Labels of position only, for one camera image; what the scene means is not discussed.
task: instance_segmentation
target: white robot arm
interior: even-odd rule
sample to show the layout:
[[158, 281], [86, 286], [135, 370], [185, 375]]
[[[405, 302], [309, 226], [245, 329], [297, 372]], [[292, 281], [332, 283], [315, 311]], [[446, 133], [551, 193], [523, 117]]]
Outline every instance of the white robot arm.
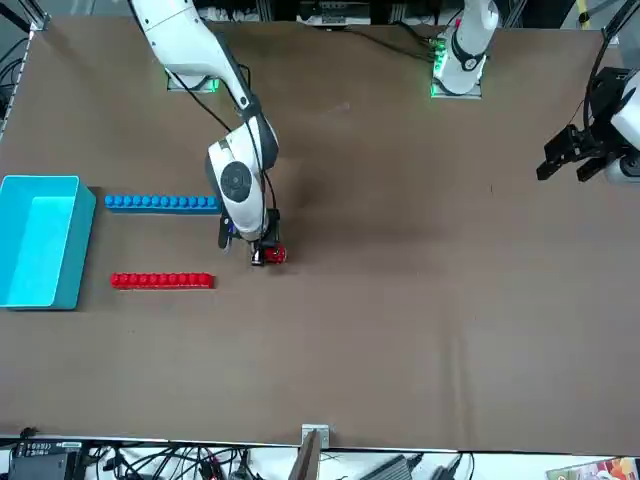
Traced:
[[478, 83], [499, 18], [493, 0], [465, 0], [460, 26], [447, 32], [447, 52], [434, 70], [434, 80], [446, 92], [464, 95]]
[[277, 211], [265, 205], [264, 172], [273, 167], [278, 142], [258, 98], [247, 85], [221, 35], [200, 19], [192, 0], [130, 0], [140, 28], [167, 73], [185, 88], [219, 78], [234, 99], [242, 125], [209, 147], [205, 168], [222, 200], [219, 244], [235, 235], [253, 247], [252, 262], [278, 243]]

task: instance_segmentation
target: black cable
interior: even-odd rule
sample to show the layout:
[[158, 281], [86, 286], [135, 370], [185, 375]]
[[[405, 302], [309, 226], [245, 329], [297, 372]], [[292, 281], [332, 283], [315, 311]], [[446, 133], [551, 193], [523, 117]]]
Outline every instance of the black cable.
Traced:
[[226, 453], [226, 452], [232, 452], [231, 457], [228, 460], [225, 460], [224, 462], [219, 462], [220, 465], [225, 465], [227, 462], [232, 462], [233, 459], [236, 457], [236, 455], [233, 454], [233, 452], [235, 452], [235, 448], [227, 448], [225, 450], [220, 450], [219, 452], [215, 453], [214, 455], [210, 455], [208, 457], [203, 458], [202, 460], [200, 460], [200, 462], [194, 463], [193, 465], [191, 465], [189, 468], [187, 468], [184, 472], [181, 472], [180, 475], [178, 475], [174, 480], [180, 480], [184, 475], [186, 475], [187, 473], [189, 473], [192, 469], [196, 468], [198, 465], [200, 465], [202, 462], [206, 462], [214, 457], [217, 457], [218, 455], [220, 455], [221, 453]]
[[2, 70], [0, 70], [0, 82], [4, 80], [4, 77], [6, 77], [9, 72], [11, 72], [11, 76], [13, 76], [13, 69], [16, 68], [18, 65], [20, 65], [21, 63], [22, 63], [21, 59], [12, 60], [11, 62], [7, 63], [7, 65], [5, 65], [5, 67]]
[[251, 69], [243, 63], [239, 63], [238, 66], [247, 71], [247, 85], [249, 86], [249, 89], [251, 89]]
[[366, 34], [364, 32], [359, 31], [359, 30], [352, 30], [351, 28], [347, 27], [347, 28], [344, 28], [342, 30], [337, 30], [337, 31], [353, 33], [354, 35], [358, 35], [360, 37], [364, 37], [364, 38], [372, 41], [373, 43], [377, 43], [378, 45], [383, 46], [385, 48], [388, 48], [389, 50], [392, 50], [392, 51], [394, 51], [396, 53], [401, 53], [402, 55], [406, 55], [408, 57], [415, 58], [416, 60], [422, 60], [424, 62], [430, 63], [430, 60], [429, 60], [428, 57], [423, 57], [422, 55], [418, 55], [417, 53], [413, 53], [413, 52], [410, 52], [408, 50], [404, 50], [404, 49], [402, 49], [400, 47], [396, 47], [395, 45], [387, 43], [387, 42], [385, 42], [383, 40], [380, 40], [380, 39], [378, 39], [376, 37], [368, 35], [368, 34]]
[[0, 64], [2, 64], [2, 62], [4, 62], [7, 58], [9, 58], [9, 55], [11, 55], [13, 51], [20, 46], [20, 44], [26, 41], [27, 41], [27, 38], [21, 38], [16, 43], [14, 43], [13, 46], [7, 51], [7, 53], [5, 53], [2, 57], [0, 57]]
[[31, 28], [29, 26], [29, 22], [27, 22], [24, 18], [18, 15], [16, 12], [7, 7], [3, 2], [0, 2], [0, 15], [5, 17], [11, 23], [13, 23], [16, 27], [22, 30], [27, 35], [29, 34]]
[[625, 20], [620, 24], [620, 26], [618, 27], [618, 31], [620, 31], [620, 30], [622, 30], [624, 28], [624, 26], [627, 24], [629, 19], [631, 17], [633, 17], [633, 14], [636, 13], [639, 8], [640, 8], [640, 4], [636, 5], [636, 8], [634, 8], [633, 11], [629, 14], [629, 16], [627, 18], [625, 18]]
[[469, 473], [469, 479], [473, 478], [473, 474], [476, 473], [476, 457], [473, 456], [473, 452], [469, 452], [470, 461], [471, 461], [471, 472]]
[[461, 8], [461, 9], [459, 9], [456, 13], [454, 13], [454, 14], [453, 14], [453, 17], [451, 17], [451, 18], [449, 19], [449, 21], [447, 22], [447, 27], [448, 27], [449, 25], [451, 25], [451, 22], [453, 22], [453, 21], [458, 17], [458, 15], [460, 15], [463, 11], [464, 11], [464, 7], [462, 7], [462, 8]]
[[429, 40], [432, 39], [431, 37], [425, 37], [425, 36], [420, 35], [413, 28], [411, 28], [411, 25], [407, 25], [406, 23], [404, 23], [401, 20], [393, 22], [391, 25], [397, 25], [398, 27], [404, 29], [409, 35], [411, 35], [420, 44], [424, 44], [424, 43], [428, 44]]
[[276, 202], [276, 192], [273, 189], [273, 185], [271, 185], [271, 179], [269, 178], [269, 174], [267, 174], [266, 170], [264, 172], [264, 178], [267, 179], [267, 183], [269, 184], [269, 190], [271, 190], [271, 205], [273, 206], [273, 208], [278, 208], [278, 203]]
[[[198, 447], [198, 453], [196, 454], [196, 457], [198, 459], [198, 464], [200, 463], [200, 450], [201, 450], [200, 447]], [[193, 478], [191, 480], [196, 480], [196, 473], [198, 473], [198, 469], [194, 468], [193, 469]]]
[[193, 98], [198, 105], [200, 105], [209, 115], [211, 115], [213, 118], [215, 118], [218, 121], [218, 123], [224, 127], [224, 129], [227, 131], [227, 133], [231, 133], [231, 129], [229, 128], [229, 125], [224, 123], [222, 121], [222, 119], [218, 115], [213, 113], [213, 110], [211, 110], [204, 103], [202, 103], [202, 101], [198, 97], [195, 96], [195, 94], [191, 91], [191, 89], [189, 87], [187, 87], [187, 85], [182, 81], [182, 79], [178, 75], [176, 75], [174, 73], [173, 77], [178, 81], [178, 83], [182, 86], [182, 88], [184, 88], [184, 90], [189, 95], [191, 95], [191, 98]]

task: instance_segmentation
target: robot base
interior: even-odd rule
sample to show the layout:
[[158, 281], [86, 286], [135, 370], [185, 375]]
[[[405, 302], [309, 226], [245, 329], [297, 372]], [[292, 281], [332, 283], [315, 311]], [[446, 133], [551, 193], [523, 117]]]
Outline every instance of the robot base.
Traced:
[[447, 92], [437, 81], [431, 80], [431, 98], [464, 98], [481, 100], [482, 89], [480, 88], [480, 84], [477, 83], [470, 92], [465, 93], [464, 95], [455, 95]]
[[[220, 88], [220, 80], [203, 76], [180, 75], [189, 90], [197, 93], [213, 93]], [[184, 92], [184, 87], [176, 82], [171, 75], [167, 75], [167, 91]]]

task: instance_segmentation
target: floor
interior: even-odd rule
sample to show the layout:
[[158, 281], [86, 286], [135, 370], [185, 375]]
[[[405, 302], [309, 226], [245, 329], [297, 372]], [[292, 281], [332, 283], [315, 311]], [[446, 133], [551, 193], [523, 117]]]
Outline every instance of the floor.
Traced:
[[[21, 12], [17, 0], [3, 0], [9, 8]], [[576, 2], [568, 15], [563, 28], [579, 28], [577, 18], [580, 8], [587, 8], [600, 3], [601, 0], [580, 0]], [[623, 0], [607, 10], [600, 12], [591, 21], [589, 28], [599, 29], [606, 25], [613, 13], [619, 8]], [[125, 0], [40, 0], [41, 5], [52, 15], [125, 15], [128, 14], [128, 6]], [[19, 40], [23, 34], [13, 25], [0, 18], [0, 52], [6, 51]], [[625, 66], [629, 68], [640, 67], [640, 13], [627, 25], [620, 35], [619, 46]], [[24, 49], [17, 49], [7, 61], [20, 58]], [[132, 455], [145, 455], [141, 452], [132, 452]], [[256, 450], [253, 454], [253, 469], [268, 480], [286, 479], [295, 460], [296, 450], [293, 448], [278, 448]], [[323, 458], [319, 478], [321, 480], [335, 480], [347, 476], [348, 478], [361, 477], [376, 465], [394, 456], [391, 453], [338, 453], [327, 455]], [[437, 453], [425, 455], [422, 463], [413, 472], [416, 480], [431, 478], [435, 468], [448, 464], [454, 457], [452, 453]], [[478, 454], [476, 455], [476, 471], [474, 479], [511, 479], [521, 480], [546, 478], [545, 472], [550, 469], [577, 465], [593, 461], [594, 457], [572, 457], [562, 455], [522, 455], [522, 454]], [[0, 452], [0, 472], [7, 471], [8, 452]], [[463, 463], [456, 475], [457, 479], [468, 477], [467, 464]], [[87, 479], [95, 478], [95, 471], [87, 474]], [[101, 478], [113, 478], [108, 474], [101, 474]]]
[[[156, 450], [131, 449], [125, 451], [129, 461], [154, 453]], [[259, 473], [266, 480], [287, 480], [297, 455], [295, 448], [257, 448], [251, 451], [250, 468], [254, 474]], [[395, 457], [397, 453], [327, 453], [322, 454], [318, 480], [338, 480], [346, 477], [348, 480], [357, 480], [387, 460]], [[449, 465], [456, 455], [454, 453], [430, 453], [425, 454], [422, 462], [412, 472], [414, 480], [429, 480], [438, 466]], [[545, 480], [546, 471], [580, 465], [601, 460], [605, 457], [572, 457], [566, 455], [523, 455], [523, 454], [476, 454], [476, 467], [473, 480]], [[0, 473], [8, 471], [9, 452], [0, 452]], [[167, 465], [164, 478], [170, 480], [169, 475], [177, 467], [177, 462]], [[468, 456], [460, 462], [456, 472], [456, 480], [467, 480], [470, 475], [470, 460]], [[95, 469], [87, 471], [86, 480], [96, 479]], [[113, 480], [111, 472], [100, 472], [100, 480]]]

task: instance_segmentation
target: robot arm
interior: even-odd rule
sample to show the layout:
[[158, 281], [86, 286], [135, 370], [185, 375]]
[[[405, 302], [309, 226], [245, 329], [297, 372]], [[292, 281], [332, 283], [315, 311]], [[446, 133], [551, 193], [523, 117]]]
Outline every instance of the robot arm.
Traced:
[[445, 91], [464, 95], [478, 83], [499, 18], [493, 0], [465, 0], [460, 26], [447, 32], [447, 53], [434, 70], [434, 79]]
[[251, 243], [254, 263], [264, 247], [278, 242], [278, 215], [265, 205], [264, 171], [273, 167], [278, 142], [258, 98], [221, 35], [200, 19], [192, 0], [131, 0], [149, 45], [167, 73], [185, 88], [208, 77], [221, 79], [236, 104], [242, 125], [209, 147], [208, 178], [222, 200], [219, 244], [233, 236]]
[[567, 125], [544, 147], [538, 180], [547, 180], [563, 165], [584, 163], [578, 180], [601, 170], [613, 183], [640, 183], [640, 72], [603, 68], [594, 79], [589, 132]]

